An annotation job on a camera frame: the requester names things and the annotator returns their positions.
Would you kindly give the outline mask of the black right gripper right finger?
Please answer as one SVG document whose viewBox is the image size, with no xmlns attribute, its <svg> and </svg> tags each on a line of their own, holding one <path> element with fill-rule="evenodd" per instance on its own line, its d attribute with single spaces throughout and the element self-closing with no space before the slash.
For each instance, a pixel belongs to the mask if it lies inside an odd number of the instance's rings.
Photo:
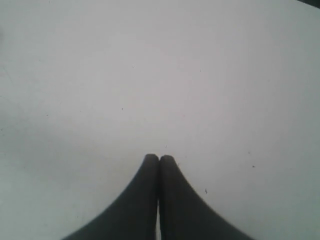
<svg viewBox="0 0 320 240">
<path fill-rule="evenodd" d="M 170 155 L 160 158 L 158 186 L 163 240 L 251 239 L 203 201 Z"/>
</svg>

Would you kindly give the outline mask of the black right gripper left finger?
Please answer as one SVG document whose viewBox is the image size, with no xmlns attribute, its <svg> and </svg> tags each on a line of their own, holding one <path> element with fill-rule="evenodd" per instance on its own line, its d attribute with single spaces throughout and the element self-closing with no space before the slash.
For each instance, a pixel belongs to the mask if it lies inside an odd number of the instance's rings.
<svg viewBox="0 0 320 240">
<path fill-rule="evenodd" d="M 100 215 L 66 240 L 155 240 L 159 158 L 147 154 L 134 178 Z"/>
</svg>

